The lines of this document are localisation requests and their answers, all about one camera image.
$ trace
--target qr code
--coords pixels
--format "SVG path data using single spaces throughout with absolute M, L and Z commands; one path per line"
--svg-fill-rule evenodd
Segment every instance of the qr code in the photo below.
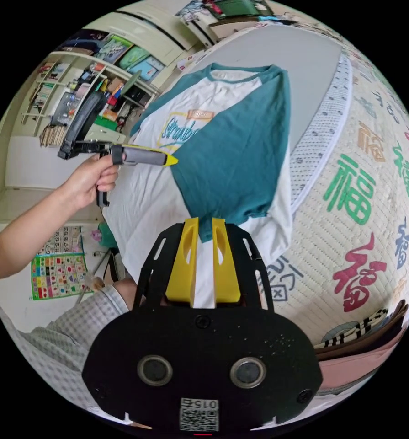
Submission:
M 218 401 L 182 398 L 180 430 L 218 431 Z

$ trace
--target person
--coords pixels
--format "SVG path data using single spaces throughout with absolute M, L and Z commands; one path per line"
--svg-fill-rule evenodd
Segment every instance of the person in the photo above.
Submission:
M 118 166 L 113 166 L 110 155 L 94 155 L 63 185 L 5 227 L 0 232 L 0 279 L 26 267 L 56 230 L 94 202 L 96 188 L 111 191 L 117 177 Z M 129 419 L 113 418 L 99 408 L 81 372 L 98 333 L 132 309 L 136 288 L 132 279 L 105 286 L 46 327 L 30 333 L 18 331 L 1 307 L 0 318 L 25 359 L 58 394 L 93 414 L 131 424 Z

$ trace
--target educational chart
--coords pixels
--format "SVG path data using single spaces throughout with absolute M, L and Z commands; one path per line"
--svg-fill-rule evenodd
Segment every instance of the educational chart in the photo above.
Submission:
M 55 299 L 80 294 L 85 288 L 85 264 L 80 227 L 63 227 L 31 263 L 32 298 Z
M 37 256 L 50 256 L 74 253 L 83 255 L 82 235 L 80 227 L 62 227 L 59 229 Z

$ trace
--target black handle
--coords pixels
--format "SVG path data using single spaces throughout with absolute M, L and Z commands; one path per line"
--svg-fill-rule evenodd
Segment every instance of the black handle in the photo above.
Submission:
M 107 154 L 108 154 L 107 150 L 102 150 L 99 153 L 99 158 Z M 96 187 L 96 205 L 99 207 L 108 207 L 110 205 L 110 202 L 107 200 L 107 193 L 98 191 L 97 187 Z

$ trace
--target camera lens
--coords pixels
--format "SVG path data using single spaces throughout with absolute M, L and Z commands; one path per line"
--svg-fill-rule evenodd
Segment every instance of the camera lens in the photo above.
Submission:
M 238 360 L 230 370 L 230 379 L 235 386 L 241 389 L 252 389 L 265 379 L 266 368 L 264 363 L 253 357 Z
M 139 378 L 151 386 L 162 386 L 169 383 L 172 372 L 169 361 L 158 355 L 143 357 L 137 366 Z

